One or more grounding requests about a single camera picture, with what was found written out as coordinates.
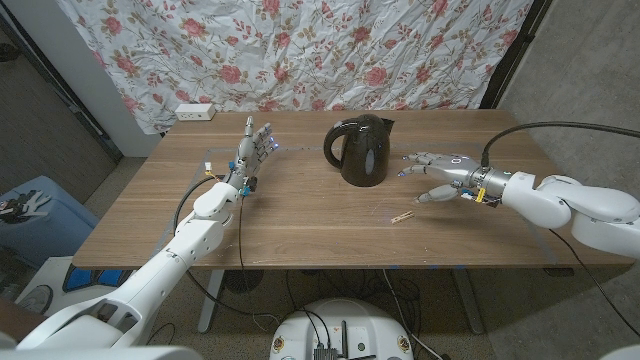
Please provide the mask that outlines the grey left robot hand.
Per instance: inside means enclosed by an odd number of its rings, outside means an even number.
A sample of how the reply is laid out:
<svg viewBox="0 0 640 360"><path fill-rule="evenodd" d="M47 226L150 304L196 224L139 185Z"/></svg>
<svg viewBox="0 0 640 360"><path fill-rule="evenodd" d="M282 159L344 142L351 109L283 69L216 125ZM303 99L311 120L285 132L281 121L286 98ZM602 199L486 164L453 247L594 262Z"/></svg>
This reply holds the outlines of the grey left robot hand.
<svg viewBox="0 0 640 360"><path fill-rule="evenodd" d="M255 191L261 164L279 147L271 133L270 123L255 130L253 117L247 117L244 136L238 145L233 165L224 178L225 183L232 185L242 195Z"/></svg>

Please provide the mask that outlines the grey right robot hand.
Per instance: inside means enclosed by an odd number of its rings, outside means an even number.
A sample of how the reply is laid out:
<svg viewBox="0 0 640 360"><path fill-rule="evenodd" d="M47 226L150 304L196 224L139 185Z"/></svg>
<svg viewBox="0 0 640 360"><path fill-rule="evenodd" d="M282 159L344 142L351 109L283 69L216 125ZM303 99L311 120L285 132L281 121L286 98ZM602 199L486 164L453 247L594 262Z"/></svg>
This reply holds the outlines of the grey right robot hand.
<svg viewBox="0 0 640 360"><path fill-rule="evenodd" d="M415 203L443 202L461 197L476 203L496 207L500 202L511 172L483 167L469 156L417 152L403 157L413 165L398 172L398 176L426 174L443 182L414 199Z"/></svg>

